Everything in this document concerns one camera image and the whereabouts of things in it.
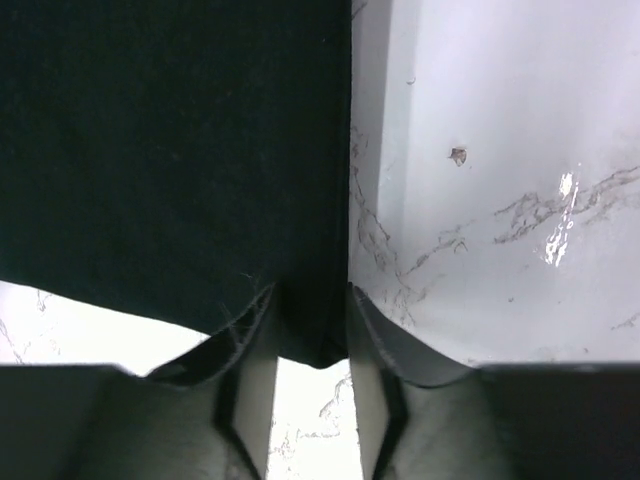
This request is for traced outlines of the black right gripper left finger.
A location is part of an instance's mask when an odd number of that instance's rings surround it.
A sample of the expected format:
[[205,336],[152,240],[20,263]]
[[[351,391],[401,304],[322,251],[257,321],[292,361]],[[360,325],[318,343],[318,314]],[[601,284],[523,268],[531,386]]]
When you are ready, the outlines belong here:
[[278,357],[278,289],[139,377],[107,365],[1,370],[5,479],[262,479]]

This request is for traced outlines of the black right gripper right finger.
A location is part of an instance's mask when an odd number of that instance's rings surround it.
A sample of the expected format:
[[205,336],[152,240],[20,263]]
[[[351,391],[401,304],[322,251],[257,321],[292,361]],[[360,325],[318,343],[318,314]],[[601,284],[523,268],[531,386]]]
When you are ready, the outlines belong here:
[[347,341],[367,479],[635,479],[635,363],[469,367],[357,287]]

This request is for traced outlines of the black t shirt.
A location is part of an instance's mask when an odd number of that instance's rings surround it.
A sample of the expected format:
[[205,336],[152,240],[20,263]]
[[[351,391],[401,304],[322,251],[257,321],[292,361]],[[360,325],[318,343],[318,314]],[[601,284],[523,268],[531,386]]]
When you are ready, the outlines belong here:
[[347,355],[347,1],[5,1],[1,277]]

